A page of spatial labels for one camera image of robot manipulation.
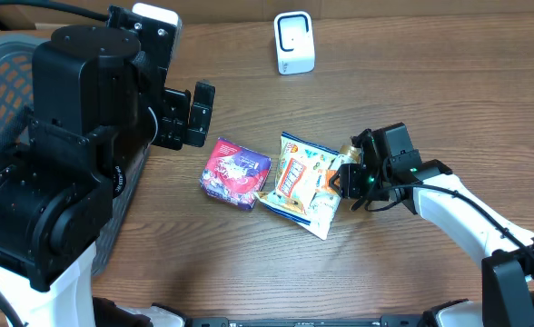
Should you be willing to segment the red purple pad pack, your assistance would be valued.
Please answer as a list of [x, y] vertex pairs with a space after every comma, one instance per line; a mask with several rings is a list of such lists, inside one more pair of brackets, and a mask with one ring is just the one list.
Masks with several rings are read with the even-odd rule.
[[200, 186], [207, 195], [250, 211], [271, 165], [270, 157], [219, 138], [204, 166]]

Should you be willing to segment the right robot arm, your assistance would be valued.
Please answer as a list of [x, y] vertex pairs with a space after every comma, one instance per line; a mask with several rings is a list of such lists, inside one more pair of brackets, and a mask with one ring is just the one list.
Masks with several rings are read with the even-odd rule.
[[534, 232], [505, 219], [472, 194], [439, 160], [423, 161], [407, 127], [366, 129], [351, 138], [357, 163], [345, 163], [329, 186], [353, 210], [402, 204], [438, 226], [481, 271], [480, 302], [461, 299], [423, 312], [416, 326], [534, 326]]

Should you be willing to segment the white tube gold cap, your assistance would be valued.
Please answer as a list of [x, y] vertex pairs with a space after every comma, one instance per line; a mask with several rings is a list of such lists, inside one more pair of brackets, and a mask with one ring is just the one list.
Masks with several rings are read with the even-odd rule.
[[338, 172], [342, 164], [359, 164], [360, 162], [361, 150], [351, 145], [344, 145], [331, 161], [328, 169], [317, 170], [315, 195], [306, 211], [310, 221], [306, 229], [318, 238], [327, 239], [331, 222], [341, 201], [338, 193], [329, 186], [329, 180]]

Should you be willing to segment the orange Kleenex tissue pack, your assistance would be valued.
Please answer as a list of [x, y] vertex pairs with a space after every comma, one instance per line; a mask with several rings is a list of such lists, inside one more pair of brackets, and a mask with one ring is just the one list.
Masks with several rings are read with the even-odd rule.
[[340, 174], [337, 170], [329, 169], [325, 171], [324, 189], [329, 193], [335, 193], [341, 196], [341, 184], [339, 182]]

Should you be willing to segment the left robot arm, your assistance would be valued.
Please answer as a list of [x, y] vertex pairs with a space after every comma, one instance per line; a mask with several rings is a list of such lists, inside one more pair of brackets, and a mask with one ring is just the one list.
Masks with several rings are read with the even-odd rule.
[[97, 239], [127, 185], [128, 154], [204, 145], [214, 87], [166, 86], [180, 40], [174, 11], [137, 3], [55, 30], [32, 55], [33, 102], [0, 144], [0, 310], [11, 326], [184, 326], [161, 305], [92, 294]]

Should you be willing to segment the yellow snack bag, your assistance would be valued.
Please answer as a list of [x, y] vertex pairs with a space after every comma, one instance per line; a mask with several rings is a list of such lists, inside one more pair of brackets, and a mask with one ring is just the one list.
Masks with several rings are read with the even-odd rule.
[[289, 220], [311, 225], [313, 219], [308, 209], [316, 195], [318, 180], [338, 154], [331, 148], [282, 132], [274, 189], [256, 192], [255, 198]]

